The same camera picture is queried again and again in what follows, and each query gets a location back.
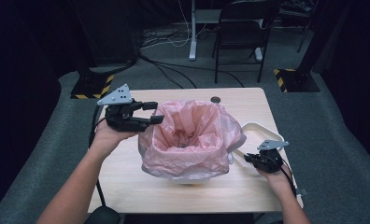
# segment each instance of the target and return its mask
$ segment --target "small object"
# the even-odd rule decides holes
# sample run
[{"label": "small object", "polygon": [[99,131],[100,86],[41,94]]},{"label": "small object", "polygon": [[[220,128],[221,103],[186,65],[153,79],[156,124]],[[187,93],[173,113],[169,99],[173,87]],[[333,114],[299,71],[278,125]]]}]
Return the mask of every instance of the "small object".
[{"label": "small object", "polygon": [[307,189],[296,189],[296,195],[298,196],[305,196],[308,194],[308,191]]},{"label": "small object", "polygon": [[219,104],[221,102],[221,98],[218,96],[211,97],[211,102],[215,104]]}]

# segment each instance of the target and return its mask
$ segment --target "wire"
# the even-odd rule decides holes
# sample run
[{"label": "wire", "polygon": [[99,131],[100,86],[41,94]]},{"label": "wire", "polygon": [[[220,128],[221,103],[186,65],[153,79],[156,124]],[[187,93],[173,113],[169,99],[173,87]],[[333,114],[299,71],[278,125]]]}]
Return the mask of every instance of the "wire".
[{"label": "wire", "polygon": [[186,39],[186,40],[175,40],[175,41],[173,41],[173,40],[171,40],[171,39],[168,39],[169,40],[169,42],[163,42],[163,43],[157,43],[157,44],[154,44],[154,45],[150,45],[150,46],[146,46],[146,47],[143,47],[143,48],[141,48],[141,49],[148,49],[148,48],[151,48],[151,47],[155,47],[155,46],[158,46],[158,45],[162,45],[162,44],[173,44],[173,43],[178,43],[178,42],[183,42],[183,41],[188,41],[188,40],[190,40],[189,38],[188,39]]},{"label": "wire", "polygon": [[183,19],[185,20],[186,28],[187,28],[187,30],[188,30],[188,38],[186,39],[185,43],[183,43],[182,45],[180,45],[180,46],[176,46],[176,45],[174,45],[174,44],[173,44],[173,46],[175,46],[175,47],[182,47],[182,46],[184,46],[186,43],[188,43],[188,40],[190,40],[190,39],[189,39],[190,31],[189,31],[189,25],[188,25],[188,22],[186,21],[186,18],[185,18],[185,15],[184,15],[184,11],[182,10],[181,2],[180,2],[179,0],[178,0],[178,4],[179,4],[179,8],[181,9],[182,17],[183,17]]},{"label": "wire", "polygon": [[174,83],[175,85],[177,85],[178,87],[184,89],[181,85],[179,85],[179,83],[177,83],[173,78],[171,78],[169,75],[166,74],[166,72],[160,67],[159,64],[155,63],[154,61],[150,60],[149,58],[147,58],[146,56],[140,54],[139,55],[139,58],[144,60],[145,62],[147,63],[152,63],[157,69],[159,69],[162,74],[169,80],[171,81],[172,83]]},{"label": "wire", "polygon": [[260,213],[256,218],[254,218],[254,223],[257,222],[261,217],[264,216],[265,213]]},{"label": "wire", "polygon": [[[214,0],[211,0],[211,5],[210,5],[210,9],[212,9],[212,6],[214,5]],[[200,35],[200,33],[202,33],[204,30],[205,30],[205,28],[206,28],[206,25],[207,25],[207,23],[205,23],[205,25],[203,26],[203,28],[199,31],[199,33],[197,33],[196,34],[196,37],[198,38],[199,37],[199,35]]]},{"label": "wire", "polygon": [[130,68],[131,66],[133,66],[135,64],[135,62],[136,62],[136,60],[133,60],[133,61],[127,63],[124,67],[116,68],[116,69],[106,71],[106,72],[94,72],[94,71],[91,71],[91,72],[92,72],[92,74],[95,74],[95,75],[98,75],[98,76],[110,76],[110,75],[117,74],[119,72],[122,72],[122,71]]},{"label": "wire", "polygon": [[171,37],[173,39],[177,38],[177,37],[182,35],[181,32],[182,32],[182,29],[177,29],[176,31],[173,31],[173,33],[171,33],[169,35],[157,35],[156,32],[154,32],[155,33],[154,35],[150,35],[149,39],[144,40],[143,48],[152,47],[152,46],[155,45],[155,43],[157,43],[160,40],[166,40],[166,39],[171,40],[170,39]]},{"label": "wire", "polygon": [[[106,119],[106,118],[100,119],[97,123],[95,123],[96,119],[97,119],[98,112],[100,111],[100,108],[101,108],[101,106],[97,105],[94,109],[94,114],[92,116],[92,130],[91,130],[90,137],[89,137],[89,147],[93,143],[93,140],[94,140],[94,137],[95,137],[95,129],[97,128],[98,124],[101,123],[101,121],[103,121],[104,119]],[[101,204],[103,206],[107,206],[106,199],[104,198],[104,193],[103,193],[103,190],[101,189],[101,184],[100,184],[99,179],[97,179],[97,183],[95,184],[95,186],[97,187],[97,191],[98,191],[98,195],[100,196]]]},{"label": "wire", "polygon": [[[177,67],[185,67],[185,68],[192,68],[192,69],[215,71],[215,69],[211,69],[211,68],[195,67],[195,66],[188,66],[188,65],[181,65],[181,64],[174,64],[174,63],[162,63],[162,62],[157,62],[157,61],[153,61],[153,60],[151,60],[151,61],[154,62],[154,63],[157,63],[157,64],[165,64],[165,65],[171,65],[171,66],[177,66]],[[222,72],[222,73],[225,73],[225,74],[233,77],[240,84],[240,86],[244,88],[243,83],[237,77],[235,77],[233,74],[231,74],[229,72],[226,72],[226,71],[222,71],[222,70],[218,70],[218,72]]]},{"label": "wire", "polygon": [[176,69],[174,69],[174,68],[171,68],[171,67],[167,67],[167,66],[164,66],[164,65],[159,65],[159,66],[161,66],[161,67],[163,67],[163,68],[166,68],[166,69],[169,69],[169,70],[171,70],[171,71],[174,71],[174,72],[179,73],[180,75],[182,75],[183,77],[185,77],[186,79],[188,79],[188,80],[192,83],[192,85],[194,86],[194,88],[195,88],[195,89],[197,89],[196,85],[194,85],[194,83],[191,81],[191,79],[190,79],[190,78],[188,78],[187,76],[185,76],[185,74],[183,74],[183,73],[179,72],[178,70],[176,70]]},{"label": "wire", "polygon": [[[278,163],[275,160],[273,160],[272,158],[270,158],[268,156],[264,156],[264,158],[267,158],[268,160],[272,161],[276,166],[279,166]],[[281,159],[281,160],[288,167],[288,170],[290,171],[291,177],[289,177],[289,175],[287,174],[287,172],[285,172],[284,169],[281,166],[279,166],[280,171],[287,177],[287,180],[288,180],[288,182],[290,184],[290,187],[291,187],[292,194],[296,198],[296,189],[295,189],[295,185],[293,184],[292,171],[291,171],[290,166],[288,165],[288,163],[286,161],[284,161],[283,159]]]}]

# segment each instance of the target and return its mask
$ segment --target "office chair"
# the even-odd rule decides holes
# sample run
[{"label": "office chair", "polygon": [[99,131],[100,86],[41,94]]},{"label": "office chair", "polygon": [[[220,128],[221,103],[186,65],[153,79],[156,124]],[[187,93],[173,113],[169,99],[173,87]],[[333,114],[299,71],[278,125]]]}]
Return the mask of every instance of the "office chair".
[{"label": "office chair", "polygon": [[304,44],[307,32],[310,29],[311,22],[314,19],[315,11],[319,4],[319,0],[314,1],[314,6],[309,11],[300,10],[300,9],[297,9],[296,7],[290,7],[290,6],[287,6],[285,3],[286,1],[282,1],[277,15],[281,19],[290,19],[290,20],[299,21],[304,25],[304,28],[302,30],[302,40],[301,40],[301,43],[299,44],[298,50],[296,51],[299,53]]},{"label": "office chair", "polygon": [[271,25],[278,14],[278,0],[236,0],[226,5],[220,14],[217,35],[211,57],[215,54],[215,83],[218,79],[220,49],[263,48],[263,58],[259,64],[257,81],[261,81],[263,63],[269,40]]}]

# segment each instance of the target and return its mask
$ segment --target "black cable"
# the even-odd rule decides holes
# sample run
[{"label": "black cable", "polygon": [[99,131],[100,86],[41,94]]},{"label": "black cable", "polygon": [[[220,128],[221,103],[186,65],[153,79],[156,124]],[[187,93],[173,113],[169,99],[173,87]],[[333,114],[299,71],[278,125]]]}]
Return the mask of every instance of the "black cable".
[{"label": "black cable", "polygon": [[288,180],[288,182],[289,182],[289,184],[290,184],[290,187],[291,187],[291,191],[292,191],[292,194],[293,194],[293,196],[296,198],[296,189],[295,189],[295,185],[293,184],[293,179],[292,179],[292,171],[291,171],[291,169],[290,169],[290,166],[288,166],[288,163],[286,162],[286,161],[284,161],[283,159],[281,159],[285,164],[286,164],[286,166],[288,167],[288,170],[290,171],[290,175],[291,175],[291,177],[289,177],[288,175],[287,175],[287,173],[284,171],[284,169],[281,167],[281,166],[279,166],[278,165],[278,163],[275,161],[275,160],[273,160],[272,158],[270,158],[270,157],[268,157],[268,156],[263,156],[264,158],[267,158],[268,160],[270,160],[270,161],[272,161],[276,166],[278,166],[279,167],[279,169],[280,169],[280,171],[287,177],[287,180]]},{"label": "black cable", "polygon": [[91,72],[92,72],[92,74],[95,74],[95,75],[98,75],[98,76],[110,76],[110,75],[114,75],[116,73],[122,72],[122,71],[130,68],[131,66],[135,65],[135,62],[136,62],[136,60],[130,61],[124,67],[116,68],[116,69],[106,71],[106,72],[94,72],[94,71],[91,71]]},{"label": "black cable", "polygon": [[[94,140],[94,137],[95,137],[95,128],[97,127],[97,125],[103,121],[104,119],[100,119],[97,123],[96,122],[96,118],[97,118],[97,115],[98,115],[98,112],[100,111],[100,106],[97,105],[94,109],[94,114],[93,114],[93,117],[92,117],[92,130],[90,132],[90,136],[89,136],[89,147],[92,145],[93,143],[93,140]],[[101,200],[101,204],[103,206],[107,206],[106,205],[106,199],[104,198],[104,193],[103,193],[103,190],[101,189],[101,185],[100,185],[100,180],[97,179],[97,183],[95,184],[95,186],[97,187],[97,191],[98,191],[98,195],[100,196],[100,200]]]},{"label": "black cable", "polygon": [[181,37],[181,36],[185,36],[185,37],[188,38],[188,32],[183,33],[183,31],[184,31],[183,29],[177,29],[176,31],[173,31],[173,33],[168,34],[168,35],[156,35],[154,37],[146,39],[146,40],[144,40],[144,43],[142,44],[141,48],[147,48],[149,46],[153,46],[161,40],[166,40],[166,39],[170,39],[170,38],[172,38],[170,40],[173,40],[174,38]]},{"label": "black cable", "polygon": [[261,217],[264,216],[265,213],[260,213],[256,218],[254,218],[254,223],[257,222]]},{"label": "black cable", "polygon": [[171,68],[171,67],[167,67],[167,66],[164,66],[164,65],[159,65],[159,66],[161,66],[163,68],[166,68],[166,69],[169,69],[169,70],[171,70],[173,72],[179,73],[180,75],[182,75],[183,77],[185,77],[186,79],[188,79],[192,83],[192,85],[194,86],[194,88],[197,89],[196,85],[194,85],[194,83],[191,81],[191,79],[188,78],[187,76],[185,76],[185,74],[183,74],[183,73],[179,72],[178,70],[176,70],[174,68]]},{"label": "black cable", "polygon": [[166,74],[166,72],[160,67],[159,64],[155,63],[154,61],[150,60],[149,58],[147,58],[146,56],[140,54],[139,55],[139,58],[144,60],[145,62],[147,63],[152,63],[157,69],[159,69],[162,74],[169,80],[171,81],[172,83],[174,83],[175,85],[179,86],[180,88],[184,89],[181,85],[179,85],[179,83],[177,83],[173,78],[171,78],[169,75]]},{"label": "black cable", "polygon": [[[211,68],[204,68],[204,67],[194,67],[194,66],[188,66],[188,65],[181,65],[181,64],[174,64],[174,63],[162,63],[162,62],[157,62],[157,61],[154,61],[155,63],[158,63],[158,64],[166,64],[166,65],[171,65],[171,66],[177,66],[177,67],[185,67],[185,68],[192,68],[192,69],[200,69],[200,70],[207,70],[207,71],[215,71],[215,69],[211,69]],[[244,88],[244,85],[243,83],[236,77],[234,76],[233,74],[227,72],[227,71],[222,71],[222,70],[218,70],[218,72],[222,72],[222,73],[225,73],[231,77],[233,77],[239,84],[241,87]]]}]

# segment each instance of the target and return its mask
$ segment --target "yellow black hazard tape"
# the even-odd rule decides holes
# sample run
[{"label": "yellow black hazard tape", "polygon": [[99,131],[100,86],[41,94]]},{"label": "yellow black hazard tape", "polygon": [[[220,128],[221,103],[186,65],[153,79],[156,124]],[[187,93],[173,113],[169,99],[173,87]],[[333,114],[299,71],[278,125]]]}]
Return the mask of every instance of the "yellow black hazard tape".
[{"label": "yellow black hazard tape", "polygon": [[77,92],[71,93],[71,99],[94,99],[94,98],[103,98],[107,92],[109,91],[110,84],[112,83],[114,76],[109,76],[107,80],[105,81],[105,84],[101,86],[102,88],[99,88],[97,90],[91,90],[89,92]]},{"label": "yellow black hazard tape", "polygon": [[277,79],[277,82],[278,82],[278,86],[280,87],[281,91],[282,92],[288,92],[288,90],[285,87],[284,80],[283,80],[283,78],[281,76],[281,72],[282,71],[294,72],[296,70],[295,69],[275,69],[274,70],[275,76],[276,76],[276,79]]}]

